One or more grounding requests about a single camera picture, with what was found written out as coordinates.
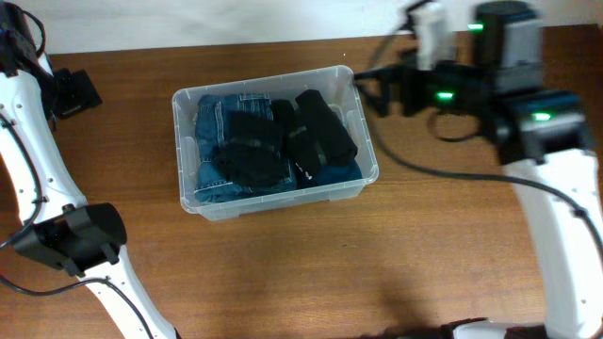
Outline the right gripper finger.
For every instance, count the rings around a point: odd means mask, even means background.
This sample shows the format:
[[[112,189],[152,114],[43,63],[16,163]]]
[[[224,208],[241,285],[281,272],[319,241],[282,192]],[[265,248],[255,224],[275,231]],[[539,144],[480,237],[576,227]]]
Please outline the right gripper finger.
[[[400,65],[389,65],[378,69],[356,73],[354,75],[354,80],[392,81],[397,79],[397,77],[399,76],[399,72]]]
[[[357,85],[357,90],[364,96],[367,104],[380,118],[385,118],[390,115],[389,100],[385,100],[382,97],[372,94],[364,85],[361,84]]]

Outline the black garment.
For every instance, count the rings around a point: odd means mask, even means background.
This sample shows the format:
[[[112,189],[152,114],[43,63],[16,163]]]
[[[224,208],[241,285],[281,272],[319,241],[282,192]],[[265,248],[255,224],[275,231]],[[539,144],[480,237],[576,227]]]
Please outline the black garment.
[[[227,137],[213,160],[217,171],[239,186],[276,186],[290,176],[281,157],[283,129],[249,112],[230,115]]]
[[[274,120],[284,130],[287,156],[311,177],[325,166],[346,166],[355,160],[358,148],[347,128],[316,89],[307,89],[295,98],[274,100]]]

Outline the clear plastic storage bin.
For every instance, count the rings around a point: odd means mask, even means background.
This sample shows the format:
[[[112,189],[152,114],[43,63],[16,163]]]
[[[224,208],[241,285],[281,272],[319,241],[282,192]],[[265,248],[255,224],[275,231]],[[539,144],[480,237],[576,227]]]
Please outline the clear plastic storage bin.
[[[353,85],[353,70],[345,65],[298,73],[248,79],[177,90],[172,98],[180,203],[183,209],[210,221],[298,204],[354,198],[365,186],[377,181],[380,170],[374,153],[361,96]],[[233,202],[199,202],[194,197],[201,157],[195,136],[198,102],[205,95],[266,93],[272,99],[294,100],[306,89],[318,90],[331,110],[347,128],[358,154],[362,178],[328,186],[298,189]]]

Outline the blue garment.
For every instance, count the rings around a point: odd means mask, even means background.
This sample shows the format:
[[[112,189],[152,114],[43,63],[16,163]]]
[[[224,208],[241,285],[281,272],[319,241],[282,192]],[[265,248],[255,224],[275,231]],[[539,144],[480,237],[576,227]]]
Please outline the blue garment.
[[[355,160],[346,166],[325,166],[310,182],[313,186],[326,186],[362,179],[362,172]]]

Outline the dark blue jeans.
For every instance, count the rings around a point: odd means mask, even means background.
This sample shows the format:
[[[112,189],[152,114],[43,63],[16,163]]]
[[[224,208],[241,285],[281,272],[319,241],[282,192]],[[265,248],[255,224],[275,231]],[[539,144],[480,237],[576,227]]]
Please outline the dark blue jeans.
[[[265,121],[273,120],[271,99],[266,93],[236,93],[225,96],[205,94],[198,102],[195,137],[201,165],[197,173],[194,196],[199,202],[231,202],[297,188],[293,165],[283,155],[285,178],[274,186],[242,186],[219,173],[214,164],[219,151],[231,137],[232,116],[243,112]]]

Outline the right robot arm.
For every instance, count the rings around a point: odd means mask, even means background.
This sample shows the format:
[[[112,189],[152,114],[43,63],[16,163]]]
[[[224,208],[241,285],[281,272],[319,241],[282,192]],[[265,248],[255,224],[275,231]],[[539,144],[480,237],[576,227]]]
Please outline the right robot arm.
[[[523,1],[478,4],[469,26],[472,57],[456,59],[446,8],[409,6],[402,29],[417,40],[397,64],[371,64],[357,83],[376,80],[367,102],[386,115],[391,102],[411,117],[431,108],[469,115],[496,149],[528,222],[543,277],[540,324],[485,317],[424,331],[427,338],[598,338],[602,334],[602,207],[598,161],[579,97],[544,85],[543,24]]]

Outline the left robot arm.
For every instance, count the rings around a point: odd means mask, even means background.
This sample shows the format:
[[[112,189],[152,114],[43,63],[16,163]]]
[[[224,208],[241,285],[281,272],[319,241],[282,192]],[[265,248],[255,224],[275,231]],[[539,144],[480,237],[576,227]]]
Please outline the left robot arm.
[[[176,338],[129,260],[127,234],[110,203],[90,204],[67,170],[52,131],[58,119],[102,100],[88,74],[53,70],[18,5],[1,4],[1,156],[15,190],[21,228],[3,241],[21,256],[63,270],[86,286],[126,338]]]

